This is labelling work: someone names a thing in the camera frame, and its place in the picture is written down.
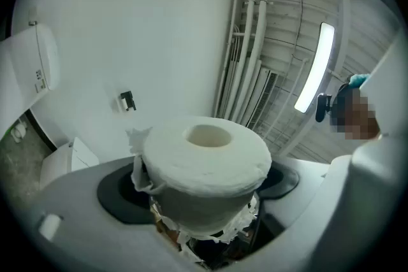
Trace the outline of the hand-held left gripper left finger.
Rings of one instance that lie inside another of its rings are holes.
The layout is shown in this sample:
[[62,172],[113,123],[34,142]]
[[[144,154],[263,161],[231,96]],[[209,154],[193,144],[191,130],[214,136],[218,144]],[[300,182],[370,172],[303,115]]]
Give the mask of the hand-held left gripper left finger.
[[31,234],[63,271],[197,271],[160,235],[149,197],[130,179],[133,158],[68,173],[31,206]]

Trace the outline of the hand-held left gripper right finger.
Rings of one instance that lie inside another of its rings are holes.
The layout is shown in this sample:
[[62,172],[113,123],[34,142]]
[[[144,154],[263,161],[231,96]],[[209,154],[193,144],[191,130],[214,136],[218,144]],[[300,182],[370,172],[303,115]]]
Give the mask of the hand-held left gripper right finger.
[[251,254],[290,227],[312,201],[330,165],[287,157],[272,159],[268,176],[256,190],[260,201]]

